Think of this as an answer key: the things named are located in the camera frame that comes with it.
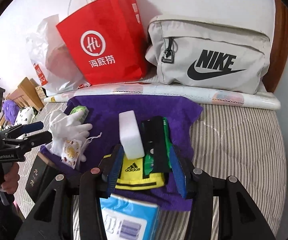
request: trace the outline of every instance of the black cloth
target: black cloth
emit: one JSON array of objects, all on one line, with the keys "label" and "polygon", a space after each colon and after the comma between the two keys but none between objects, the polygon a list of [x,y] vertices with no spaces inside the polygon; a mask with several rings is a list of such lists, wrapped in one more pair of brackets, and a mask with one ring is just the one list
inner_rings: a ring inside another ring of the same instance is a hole
[{"label": "black cloth", "polygon": [[5,206],[0,200],[0,231],[7,240],[14,240],[19,231],[22,220],[15,212],[13,205],[14,196],[12,196],[10,205]]}]

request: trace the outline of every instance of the white sponge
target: white sponge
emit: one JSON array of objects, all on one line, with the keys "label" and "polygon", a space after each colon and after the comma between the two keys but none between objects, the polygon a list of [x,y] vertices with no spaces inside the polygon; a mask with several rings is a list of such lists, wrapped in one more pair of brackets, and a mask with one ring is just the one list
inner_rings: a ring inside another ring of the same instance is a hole
[{"label": "white sponge", "polygon": [[144,157],[144,148],[134,111],[119,114],[120,141],[129,160]]}]

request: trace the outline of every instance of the wooden headboard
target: wooden headboard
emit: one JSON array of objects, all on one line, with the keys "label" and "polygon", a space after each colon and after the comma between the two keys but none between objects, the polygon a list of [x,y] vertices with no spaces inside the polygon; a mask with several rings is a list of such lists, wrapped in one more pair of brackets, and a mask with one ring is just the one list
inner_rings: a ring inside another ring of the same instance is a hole
[{"label": "wooden headboard", "polygon": [[34,85],[26,77],[17,86],[17,89],[9,94],[6,99],[11,99],[17,103],[19,107],[32,106],[40,111],[44,105],[35,91]]},{"label": "wooden headboard", "polygon": [[274,92],[288,58],[288,8],[281,0],[275,0],[275,30],[270,53],[270,65],[262,81],[268,92]]}]

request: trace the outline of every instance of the yellow adidas cloth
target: yellow adidas cloth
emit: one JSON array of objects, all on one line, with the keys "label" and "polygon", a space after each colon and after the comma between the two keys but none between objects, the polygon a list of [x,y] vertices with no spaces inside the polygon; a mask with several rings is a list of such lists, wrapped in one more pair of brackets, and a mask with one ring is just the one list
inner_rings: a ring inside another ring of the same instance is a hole
[{"label": "yellow adidas cloth", "polygon": [[164,184],[165,177],[163,173],[151,173],[145,176],[143,158],[129,160],[124,154],[121,173],[115,188],[144,190],[162,187]]}]

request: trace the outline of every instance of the blue package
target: blue package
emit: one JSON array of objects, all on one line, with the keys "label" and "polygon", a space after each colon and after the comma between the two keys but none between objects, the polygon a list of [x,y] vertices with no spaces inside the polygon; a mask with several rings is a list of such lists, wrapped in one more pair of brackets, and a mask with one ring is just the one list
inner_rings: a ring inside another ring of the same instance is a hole
[{"label": "blue package", "polygon": [[159,207],[115,194],[100,199],[108,240],[153,240]]}]

